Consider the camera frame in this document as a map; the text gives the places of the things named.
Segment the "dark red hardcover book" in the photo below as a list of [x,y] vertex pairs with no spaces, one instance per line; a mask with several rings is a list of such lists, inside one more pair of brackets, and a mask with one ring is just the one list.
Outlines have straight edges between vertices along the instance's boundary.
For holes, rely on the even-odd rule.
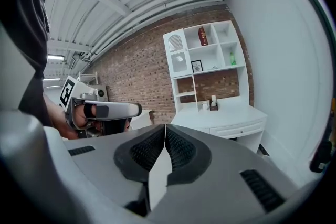
[[201,46],[207,46],[208,40],[207,40],[206,32],[203,26],[198,28],[198,36],[199,36]]

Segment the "white arched ribbed-glass cabinet door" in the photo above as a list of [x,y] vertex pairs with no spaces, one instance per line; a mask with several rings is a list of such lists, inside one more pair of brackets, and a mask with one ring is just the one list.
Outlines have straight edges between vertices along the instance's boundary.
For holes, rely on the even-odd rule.
[[163,35],[171,78],[192,74],[191,60],[183,29]]

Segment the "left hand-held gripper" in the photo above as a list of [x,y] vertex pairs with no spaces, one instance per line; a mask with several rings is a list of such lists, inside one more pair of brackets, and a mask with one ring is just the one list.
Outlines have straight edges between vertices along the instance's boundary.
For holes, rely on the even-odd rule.
[[[91,138],[122,133],[129,130],[131,118],[142,113],[138,103],[97,101],[88,85],[68,76],[60,94],[60,106],[64,109],[67,124],[76,131],[78,138]],[[87,125],[77,127],[73,122],[75,107],[96,105],[96,116],[88,117]]]

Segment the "white shelf cabinet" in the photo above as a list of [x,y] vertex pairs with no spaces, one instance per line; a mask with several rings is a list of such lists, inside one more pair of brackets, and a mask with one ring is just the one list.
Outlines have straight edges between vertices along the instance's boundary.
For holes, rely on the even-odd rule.
[[[208,45],[201,46],[198,28],[203,26]],[[232,126],[249,122],[262,121],[266,125],[267,116],[249,104],[248,72],[243,49],[230,20],[183,29],[190,60],[201,60],[203,71],[171,78],[172,91],[176,115],[172,124],[188,127],[210,134],[210,128]],[[233,52],[236,65],[230,64],[230,52]],[[209,70],[213,66],[220,66],[217,70]],[[220,98],[218,93],[212,92],[208,98],[200,97],[200,85],[196,82],[201,75],[215,75],[221,71],[235,71],[237,73],[239,94],[236,97]],[[218,110],[209,109],[211,96],[216,95]],[[202,103],[208,102],[208,110],[202,109]],[[230,138],[236,140],[253,152],[257,152],[264,129],[260,132]]]

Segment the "person's black shirt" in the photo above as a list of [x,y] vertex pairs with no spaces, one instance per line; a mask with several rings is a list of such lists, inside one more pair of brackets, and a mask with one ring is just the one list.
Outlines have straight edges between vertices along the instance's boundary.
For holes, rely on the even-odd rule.
[[34,68],[19,109],[52,126],[43,96],[49,23],[45,0],[0,0],[0,21],[24,58]]

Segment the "black framed leaf picture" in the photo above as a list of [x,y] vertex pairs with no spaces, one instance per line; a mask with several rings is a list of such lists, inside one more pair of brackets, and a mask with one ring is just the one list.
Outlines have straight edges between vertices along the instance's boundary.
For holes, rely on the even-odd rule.
[[199,73],[203,71],[201,60],[192,61],[191,64],[192,64],[192,69],[194,73]]

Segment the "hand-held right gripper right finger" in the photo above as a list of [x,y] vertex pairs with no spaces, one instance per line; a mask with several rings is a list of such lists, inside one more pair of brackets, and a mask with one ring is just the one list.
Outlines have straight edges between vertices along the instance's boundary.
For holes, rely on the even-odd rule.
[[296,186],[237,142],[166,126],[172,172],[155,224],[275,224],[298,208]]

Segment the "white side table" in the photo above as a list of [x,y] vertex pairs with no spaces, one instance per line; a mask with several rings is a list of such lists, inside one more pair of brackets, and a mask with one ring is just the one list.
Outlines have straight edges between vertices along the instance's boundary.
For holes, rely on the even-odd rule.
[[130,129],[137,130],[152,125],[150,118],[151,111],[152,110],[149,109],[143,109],[139,116],[133,117],[130,123]]

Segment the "person's left hand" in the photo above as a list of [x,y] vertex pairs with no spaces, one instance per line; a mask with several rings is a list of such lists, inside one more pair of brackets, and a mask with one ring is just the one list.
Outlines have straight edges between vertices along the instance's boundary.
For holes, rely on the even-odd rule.
[[85,104],[85,105],[78,105],[75,107],[73,122],[77,125],[77,127],[84,127],[87,125],[88,119],[86,117],[85,112],[88,112],[88,108],[91,109],[89,115],[96,116],[96,105]]

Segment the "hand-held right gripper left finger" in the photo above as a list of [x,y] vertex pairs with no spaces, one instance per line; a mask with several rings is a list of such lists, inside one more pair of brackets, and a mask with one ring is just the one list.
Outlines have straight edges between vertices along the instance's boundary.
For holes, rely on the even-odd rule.
[[165,220],[165,203],[150,205],[150,174],[164,149],[164,125],[65,143],[76,190],[91,220]]

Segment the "beige appliance with round dial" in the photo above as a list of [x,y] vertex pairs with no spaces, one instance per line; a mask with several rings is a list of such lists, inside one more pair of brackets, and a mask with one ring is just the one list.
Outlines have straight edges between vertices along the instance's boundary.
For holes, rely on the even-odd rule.
[[90,93],[96,97],[97,101],[109,101],[106,85],[89,85],[89,87],[92,88]]

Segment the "person's left forearm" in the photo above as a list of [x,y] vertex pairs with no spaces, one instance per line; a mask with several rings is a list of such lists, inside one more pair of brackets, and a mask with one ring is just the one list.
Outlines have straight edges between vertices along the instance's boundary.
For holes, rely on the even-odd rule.
[[54,104],[45,94],[43,94],[43,97],[54,128],[58,130],[63,138],[67,138],[69,140],[77,139],[78,136],[76,131],[73,130],[66,122],[64,110],[60,106]]

